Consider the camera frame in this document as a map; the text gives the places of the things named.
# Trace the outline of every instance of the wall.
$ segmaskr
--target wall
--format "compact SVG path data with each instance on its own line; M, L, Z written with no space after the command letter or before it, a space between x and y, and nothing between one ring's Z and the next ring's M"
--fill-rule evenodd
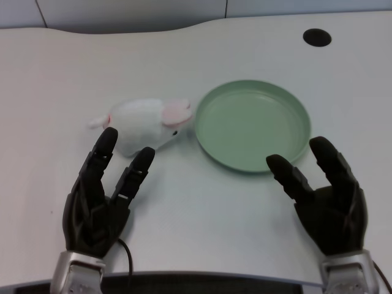
M0 0L0 28L43 28L35 0Z
M0 0L0 28L45 20L87 34L165 31L224 17L365 10L392 10L392 0Z

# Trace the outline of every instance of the pink ear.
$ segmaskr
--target pink ear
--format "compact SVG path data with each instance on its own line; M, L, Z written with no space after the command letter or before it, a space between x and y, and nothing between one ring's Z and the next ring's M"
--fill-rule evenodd
M162 123L167 127L173 127L190 120L192 112L189 107L190 103L187 100L169 102L162 112Z

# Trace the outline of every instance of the green plate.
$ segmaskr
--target green plate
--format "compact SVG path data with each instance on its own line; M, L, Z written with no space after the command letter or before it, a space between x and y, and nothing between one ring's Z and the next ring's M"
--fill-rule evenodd
M209 92L197 108L196 136L218 162L243 172L266 172L265 157L290 162L307 148L311 121L286 90L263 81L233 81Z

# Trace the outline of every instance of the robotic hand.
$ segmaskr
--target robotic hand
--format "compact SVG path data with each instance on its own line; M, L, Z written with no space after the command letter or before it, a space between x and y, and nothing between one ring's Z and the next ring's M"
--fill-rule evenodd
M299 169L279 155L266 158L275 179L296 202L297 215L327 256L322 263L326 292L379 292L375 269L363 240L368 222L366 202L343 155L326 138L309 142L331 186L312 190Z
M118 240L128 220L129 204L148 174L155 151L141 150L120 177L111 199L105 197L101 178L112 157L117 130L108 127L88 154L68 195L62 228L62 252L50 285L51 294L102 293L102 260Z

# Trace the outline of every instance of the white plush mouse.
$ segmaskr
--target white plush mouse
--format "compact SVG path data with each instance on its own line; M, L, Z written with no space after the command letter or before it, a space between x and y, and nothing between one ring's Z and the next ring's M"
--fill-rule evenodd
M92 120L89 127L115 128L118 131L116 147L128 157L147 146L158 149L175 138L192 117L189 108L188 100L130 100Z

